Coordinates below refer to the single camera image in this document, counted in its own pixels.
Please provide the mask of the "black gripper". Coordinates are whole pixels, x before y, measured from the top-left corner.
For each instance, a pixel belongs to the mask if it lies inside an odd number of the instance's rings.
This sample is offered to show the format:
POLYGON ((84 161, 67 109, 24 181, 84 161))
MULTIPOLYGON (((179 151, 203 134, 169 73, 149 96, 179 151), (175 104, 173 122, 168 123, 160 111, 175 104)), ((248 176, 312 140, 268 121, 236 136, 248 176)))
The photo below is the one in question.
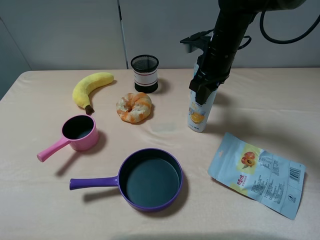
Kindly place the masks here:
POLYGON ((195 101, 203 105, 209 96, 229 77, 237 49, 232 46, 202 46, 197 58, 198 69, 189 84, 195 101))

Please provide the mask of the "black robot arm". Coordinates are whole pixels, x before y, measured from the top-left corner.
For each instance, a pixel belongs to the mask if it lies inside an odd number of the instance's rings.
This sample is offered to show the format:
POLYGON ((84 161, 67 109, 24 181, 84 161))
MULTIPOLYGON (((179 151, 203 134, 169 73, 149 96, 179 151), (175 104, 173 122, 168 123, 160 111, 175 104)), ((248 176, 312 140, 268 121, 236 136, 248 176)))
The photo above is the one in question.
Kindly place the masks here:
POLYGON ((197 61, 199 68, 189 85, 196 102, 203 105, 229 77, 247 28, 258 13, 293 10, 303 3, 303 0, 220 0, 213 37, 205 44, 197 61))

